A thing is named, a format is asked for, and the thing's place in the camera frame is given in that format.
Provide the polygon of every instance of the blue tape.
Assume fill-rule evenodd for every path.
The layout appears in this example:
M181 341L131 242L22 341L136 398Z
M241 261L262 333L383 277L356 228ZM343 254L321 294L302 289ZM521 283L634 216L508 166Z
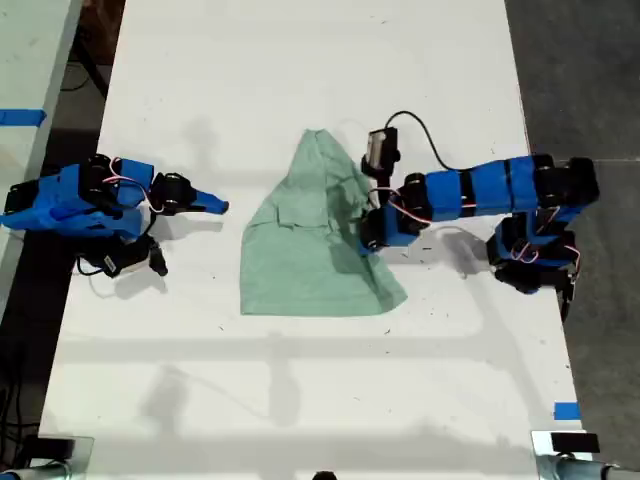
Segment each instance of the blue tape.
M538 194L533 180L534 164L530 156L508 160L511 165L511 191L516 212L538 208Z
M476 195L476 215L497 215L511 211L504 161L490 162L471 170Z
M556 402L554 420L580 420L580 406L577 402Z
M0 127L39 127L45 118L44 110L0 108Z
M460 174L452 170L433 172L425 176L427 198L431 204L432 218L436 222L455 220L462 210Z

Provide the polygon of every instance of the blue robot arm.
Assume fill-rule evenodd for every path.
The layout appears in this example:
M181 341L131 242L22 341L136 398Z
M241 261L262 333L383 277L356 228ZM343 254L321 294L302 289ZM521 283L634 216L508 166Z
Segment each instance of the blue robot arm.
M369 134L362 171L378 182L380 206L361 219L361 253L410 245L434 222L511 214L487 242L496 278L524 293L552 285L572 295L575 277L563 267L577 267L580 253L565 228L599 196L591 160L573 158L555 166L549 155L524 156L465 170L414 173L394 190L389 184L400 160L397 139L397 130L388 125Z
M95 155L55 175L11 187L1 223L17 230L51 230L73 238L78 256L109 276L149 259L167 273L151 225L143 231L138 208L149 201L151 225L157 215L208 212L222 215L228 202L201 192L177 173L159 173L152 165Z

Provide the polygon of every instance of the green cloth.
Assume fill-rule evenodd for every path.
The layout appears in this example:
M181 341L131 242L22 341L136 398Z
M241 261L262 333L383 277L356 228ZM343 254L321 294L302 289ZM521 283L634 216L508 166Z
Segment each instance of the green cloth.
M243 314L376 315L407 295L384 261L358 252L367 179L325 130L307 130L286 178L242 237Z

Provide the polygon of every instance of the white wire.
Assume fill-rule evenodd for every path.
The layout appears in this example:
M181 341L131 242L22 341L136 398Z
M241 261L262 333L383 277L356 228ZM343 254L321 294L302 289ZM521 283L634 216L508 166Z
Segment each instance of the white wire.
M113 159L111 159L111 161L109 162L109 170L111 170L111 173L113 174L113 176L105 178L102 182L103 183L110 183L110 184L113 184L113 183L116 183L116 182L120 182L120 181L133 182L133 185L135 185L136 187L140 188L140 190L142 191L142 194L144 195L144 199L149 204L149 209L152 212L161 213L164 210L164 206L160 210L156 209L153 206L153 204L151 203L151 200L149 199L149 195L147 194L147 190L142 185L140 185L139 182L137 182L133 178L125 177L123 175L118 175L116 173L116 171L113 169L113 164L115 162L119 162L120 160L121 160L120 157L113 157Z
M544 225L541 225L540 228L538 228L538 230L536 230L536 235L539 234L540 232L542 232L552 221L554 218L556 218L556 215L558 214L558 212L560 211L560 207L556 207L554 212L551 214L551 216L549 217L549 220L547 220L547 223L545 223ZM536 254L533 257L533 260L529 260L526 261L525 259L523 259L523 255L526 253L526 251L529 249L529 247L531 246L531 242L527 242L527 244L522 247L522 249L520 250L520 253L518 254L518 256L515 256L514 252L513 252L513 248L511 249L511 258L513 260L516 261L520 261L523 263L533 263L538 259L538 252L536 252Z
M370 196L370 195L371 195L371 192L378 192L378 191L380 191L380 190L384 190L384 191L387 191L387 192L391 192L391 193L393 193L395 196L397 196L400 200L402 200L402 195L400 195L400 192L398 192L397 190L395 190L395 189L393 189L393 188L390 188L390 187L376 187L376 188L372 188L371 190L369 190L369 193L368 193L367 195L368 195L368 196ZM413 214L413 213L411 213L409 210L407 210L407 209L405 209L405 208L403 208L403 207L401 207L401 206L397 205L396 203L392 202L391 200L389 200L387 203L388 203L389 205L391 205L393 208L395 208L396 210L398 210L400 213L403 213L403 214L404 214L404 215L406 215L407 217L412 218L412 219L414 219L414 220L415 220L415 221L417 221L417 222L424 223L424 224L426 224L426 225L431 225L431 223L432 223L432 222L431 222L431 220L427 220L426 218L422 218L422 217L419 217L419 216L417 216L417 215L414 215L414 214Z

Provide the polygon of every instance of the white tabletop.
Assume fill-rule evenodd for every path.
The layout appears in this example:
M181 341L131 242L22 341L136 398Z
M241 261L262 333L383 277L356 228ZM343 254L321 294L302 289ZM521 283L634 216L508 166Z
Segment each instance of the white tabletop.
M304 129L357 161L405 108L452 165L527 153L501 0L129 0L100 151L231 208L161 218L165 279L73 277L41 433L94 437L92 478L537 478L530 431L580 424L552 416L575 401L554 292L474 256L497 217L385 252L409 295L388 314L240 315L243 229ZM396 125L394 180L438 169Z
M42 109L40 128L0 127L0 214L12 185L38 178L82 0L0 0L0 108ZM0 319L22 252L0 228Z

